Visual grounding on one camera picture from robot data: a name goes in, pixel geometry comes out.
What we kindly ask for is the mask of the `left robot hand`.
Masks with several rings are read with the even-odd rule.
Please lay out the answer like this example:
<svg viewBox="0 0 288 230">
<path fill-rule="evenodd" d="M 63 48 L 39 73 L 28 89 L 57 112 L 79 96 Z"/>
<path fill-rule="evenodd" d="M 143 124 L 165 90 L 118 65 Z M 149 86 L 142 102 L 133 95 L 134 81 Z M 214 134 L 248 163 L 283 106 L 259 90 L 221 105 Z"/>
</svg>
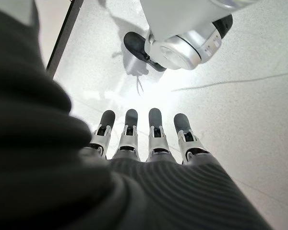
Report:
<svg viewBox="0 0 288 230">
<path fill-rule="evenodd" d="M 106 147 L 115 114 L 95 132 L 46 73 L 33 0 L 0 0 L 0 230 L 268 230 L 270 225 L 174 117 L 182 164 L 165 145 L 161 112 L 149 112 L 150 146 L 138 157 L 137 112 L 120 146 Z"/>
</svg>

